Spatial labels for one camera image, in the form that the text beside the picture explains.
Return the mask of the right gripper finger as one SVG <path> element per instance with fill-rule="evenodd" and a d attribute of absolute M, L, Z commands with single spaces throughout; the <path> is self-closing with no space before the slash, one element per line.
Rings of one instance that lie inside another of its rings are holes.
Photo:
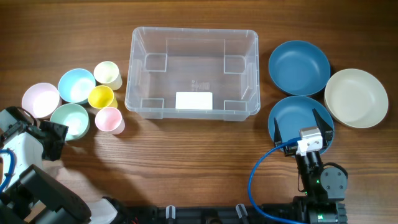
<path fill-rule="evenodd" d="M 319 115 L 316 109 L 312 109 L 315 121 L 323 137 L 333 137 L 333 128 Z"/>
<path fill-rule="evenodd" d="M 282 144 L 282 137 L 280 135 L 279 125 L 277 119 L 274 118 L 274 146 L 280 146 Z"/>

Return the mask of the mint green bowl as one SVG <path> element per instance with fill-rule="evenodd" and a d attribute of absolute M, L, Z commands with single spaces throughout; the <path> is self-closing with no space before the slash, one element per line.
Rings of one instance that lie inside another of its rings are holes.
<path fill-rule="evenodd" d="M 51 115 L 50 121 L 68 126 L 66 141 L 82 138 L 90 128 L 87 110 L 74 103 L 68 103 L 57 108 Z"/>

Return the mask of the pink bowl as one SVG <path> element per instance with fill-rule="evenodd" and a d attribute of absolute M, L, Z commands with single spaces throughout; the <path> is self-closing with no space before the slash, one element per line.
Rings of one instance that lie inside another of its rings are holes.
<path fill-rule="evenodd" d="M 62 99 L 55 86 L 50 83 L 37 83 L 31 86 L 22 97 L 22 107 L 34 118 L 47 119 L 62 105 Z"/>

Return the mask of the light blue bowl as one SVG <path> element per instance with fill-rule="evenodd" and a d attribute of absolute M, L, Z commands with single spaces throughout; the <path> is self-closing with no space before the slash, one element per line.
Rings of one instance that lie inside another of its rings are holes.
<path fill-rule="evenodd" d="M 75 68 L 65 73 L 58 83 L 60 97 L 69 103 L 85 104 L 96 86 L 93 74 L 83 68 Z"/>

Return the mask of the pink cup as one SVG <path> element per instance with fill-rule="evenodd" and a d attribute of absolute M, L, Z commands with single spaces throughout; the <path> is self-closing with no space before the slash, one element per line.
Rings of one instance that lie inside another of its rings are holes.
<path fill-rule="evenodd" d="M 95 116 L 95 125 L 100 131 L 113 135 L 121 134 L 126 127 L 121 112 L 113 107 L 99 110 Z"/>

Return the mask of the cream pale yellow cup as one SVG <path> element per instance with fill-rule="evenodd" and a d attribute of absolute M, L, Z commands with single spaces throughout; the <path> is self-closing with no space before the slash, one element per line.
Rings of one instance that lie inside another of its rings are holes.
<path fill-rule="evenodd" d="M 99 83 L 110 87 L 112 90 L 118 90 L 123 84 L 119 67 L 111 61 L 104 61 L 94 69 L 93 75 Z"/>

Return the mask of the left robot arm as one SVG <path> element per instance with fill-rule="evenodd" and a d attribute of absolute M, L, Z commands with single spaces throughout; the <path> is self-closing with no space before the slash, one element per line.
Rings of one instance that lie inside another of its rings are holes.
<path fill-rule="evenodd" d="M 67 132 L 21 107 L 1 111 L 1 223 L 25 223 L 38 203 L 45 207 L 32 223 L 117 223 L 110 199 L 86 203 L 43 170 L 60 158 Z"/>

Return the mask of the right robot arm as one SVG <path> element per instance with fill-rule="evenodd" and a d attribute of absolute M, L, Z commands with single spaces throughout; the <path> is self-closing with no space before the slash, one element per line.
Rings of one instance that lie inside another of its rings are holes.
<path fill-rule="evenodd" d="M 347 223 L 345 190 L 348 173 L 334 162 L 322 162 L 320 151 L 329 145 L 333 128 L 318 111 L 312 110 L 316 126 L 299 131 L 299 139 L 282 146 L 285 156 L 295 157 L 298 182 L 304 196 L 294 197 L 291 203 L 272 206 L 282 218 L 301 223 Z"/>

